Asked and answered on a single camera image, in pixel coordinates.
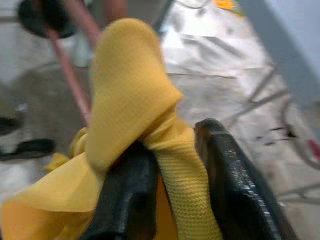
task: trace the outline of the wire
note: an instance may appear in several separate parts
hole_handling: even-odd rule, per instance
[[[191,6],[191,5],[188,5],[186,4],[185,2],[182,2],[180,0],[175,0],[175,2],[177,4],[180,4],[186,8],[189,8],[189,9],[203,9],[211,0],[206,0],[201,6]]]

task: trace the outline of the black object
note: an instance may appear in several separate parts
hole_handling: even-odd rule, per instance
[[[50,139],[35,139],[19,143],[12,153],[0,151],[0,162],[13,159],[36,159],[51,155],[55,151],[55,142]]]
[[[60,0],[41,0],[35,11],[33,0],[23,0],[18,6],[18,19],[31,33],[47,38],[45,23],[58,32],[61,39],[70,37],[77,30],[69,20]]]
[[[261,173],[214,119],[195,127],[211,207],[225,240],[297,240]]]
[[[152,240],[156,233],[158,165],[133,143],[107,173],[95,216],[81,240]]]
[[[297,240],[263,176],[214,119],[196,124],[211,207],[225,240]],[[93,220],[81,240],[152,240],[158,167],[135,142],[108,172]]]
[[[19,121],[14,118],[0,117],[0,136],[12,133],[20,126]]]

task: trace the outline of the yellow fabric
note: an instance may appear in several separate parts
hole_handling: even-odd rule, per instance
[[[152,30],[135,19],[111,24],[96,46],[91,78],[94,96],[88,134],[78,138],[85,151],[76,147],[79,155],[4,204],[4,240],[53,240],[54,235],[76,239],[95,209],[106,171],[137,139],[156,155],[178,239],[220,239],[193,130],[175,113],[182,94],[165,74]],[[24,212],[14,211],[14,205],[37,210],[36,220],[24,216],[29,222],[13,227],[12,214],[19,218]],[[71,215],[82,224],[68,221]],[[40,218],[49,224],[41,225]]]

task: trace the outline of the yellow ribbon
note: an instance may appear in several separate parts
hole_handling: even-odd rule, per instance
[[[96,46],[91,78],[87,135],[76,138],[82,143],[73,147],[73,159],[4,204],[4,240],[77,239],[90,222],[106,172],[137,139],[157,158],[178,239],[221,239],[194,132],[176,116],[182,94],[165,74],[151,28],[135,19],[111,24]]]

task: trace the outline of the pink pole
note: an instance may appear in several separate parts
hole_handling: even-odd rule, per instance
[[[73,99],[81,112],[85,124],[88,125],[90,118],[90,107],[83,89],[77,82],[73,66],[70,64],[68,57],[65,55],[64,50],[59,44],[57,32],[47,27],[46,34],[52,41],[53,49],[62,66],[64,78],[69,86],[69,89],[71,90]]]
[[[33,1],[35,5],[37,5],[39,4],[38,1],[41,0]],[[86,36],[91,48],[94,48],[100,36],[100,31],[88,9],[83,5],[82,2],[80,2],[80,0],[62,0],[62,4],[64,5],[64,8],[69,14],[70,18]],[[105,0],[105,9],[107,23],[128,15],[126,0]],[[64,77],[69,89],[71,90],[73,99],[81,112],[84,122],[88,125],[90,118],[90,107],[84,91],[77,82],[73,66],[70,64],[68,57],[65,55],[63,48],[59,44],[57,32],[46,26],[46,34],[47,37],[52,41],[53,49],[62,66]]]
[[[86,36],[91,48],[94,48],[100,36],[100,31],[88,9],[80,0],[62,0],[62,4],[69,17]]]

